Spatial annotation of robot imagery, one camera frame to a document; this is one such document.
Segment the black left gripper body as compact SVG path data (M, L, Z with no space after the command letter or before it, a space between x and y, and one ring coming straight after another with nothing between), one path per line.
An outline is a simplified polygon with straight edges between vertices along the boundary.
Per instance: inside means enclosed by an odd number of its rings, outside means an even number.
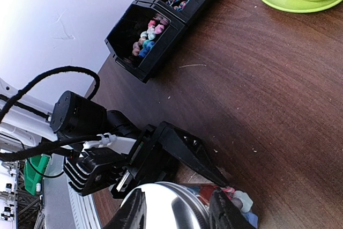
M123 199L133 188L161 181L171 175L172 157L158 143L158 129L147 125L129 155L122 178L109 190L114 199Z

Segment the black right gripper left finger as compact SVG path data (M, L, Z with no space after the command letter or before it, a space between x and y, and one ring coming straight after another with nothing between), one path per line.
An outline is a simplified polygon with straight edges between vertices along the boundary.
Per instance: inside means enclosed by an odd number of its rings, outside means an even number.
M134 189L122 203L104 229L146 228L146 196L140 189Z

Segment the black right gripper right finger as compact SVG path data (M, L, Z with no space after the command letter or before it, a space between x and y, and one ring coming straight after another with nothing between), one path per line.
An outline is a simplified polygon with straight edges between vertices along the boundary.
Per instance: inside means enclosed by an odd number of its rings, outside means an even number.
M240 210L226 196L220 188L216 188L210 198L209 205L210 229L253 229L255 228L247 221Z

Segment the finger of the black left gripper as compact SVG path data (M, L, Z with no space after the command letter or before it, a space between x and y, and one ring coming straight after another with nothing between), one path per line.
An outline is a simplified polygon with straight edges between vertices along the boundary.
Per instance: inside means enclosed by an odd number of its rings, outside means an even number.
M161 122L160 130L160 144L171 156L218 186L229 185L207 154L200 138L168 122Z

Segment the clear plastic jar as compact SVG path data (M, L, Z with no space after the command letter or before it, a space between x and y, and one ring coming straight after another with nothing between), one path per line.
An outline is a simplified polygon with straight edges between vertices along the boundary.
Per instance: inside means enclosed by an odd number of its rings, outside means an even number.
M226 196L233 202L233 204L240 210L244 218L251 223L255 228L258 227L258 217L251 211L253 200L250 196L240 190L235 190L232 187L221 188L215 184L185 184L188 191L194 194L205 207L207 213L210 205L210 198L216 188L222 189Z

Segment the silver jar lid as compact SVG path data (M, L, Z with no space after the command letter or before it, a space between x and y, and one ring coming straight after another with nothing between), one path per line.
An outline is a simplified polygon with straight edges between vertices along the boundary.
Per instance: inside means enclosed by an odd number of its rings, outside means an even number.
M146 228L209 228L205 207L185 186L162 181L138 188L146 196Z

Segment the black three-compartment candy tray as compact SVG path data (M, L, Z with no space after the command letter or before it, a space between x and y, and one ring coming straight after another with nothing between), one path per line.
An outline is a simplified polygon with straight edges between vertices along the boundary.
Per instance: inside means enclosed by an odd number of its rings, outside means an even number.
M146 83L159 73L201 12L214 0L133 0L105 39L111 56Z

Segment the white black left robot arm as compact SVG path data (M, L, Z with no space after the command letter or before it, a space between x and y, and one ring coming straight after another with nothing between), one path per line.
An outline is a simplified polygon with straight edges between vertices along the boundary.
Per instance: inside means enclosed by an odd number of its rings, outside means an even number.
M228 180L207 155L202 140L168 122L138 129L117 110L106 110L71 91L56 102L51 115L6 99L4 109L17 106L43 117L34 130L43 143L3 156L4 161L42 154L63 156L63 172L81 196L109 188L115 199L133 188L172 177L179 163L225 187Z

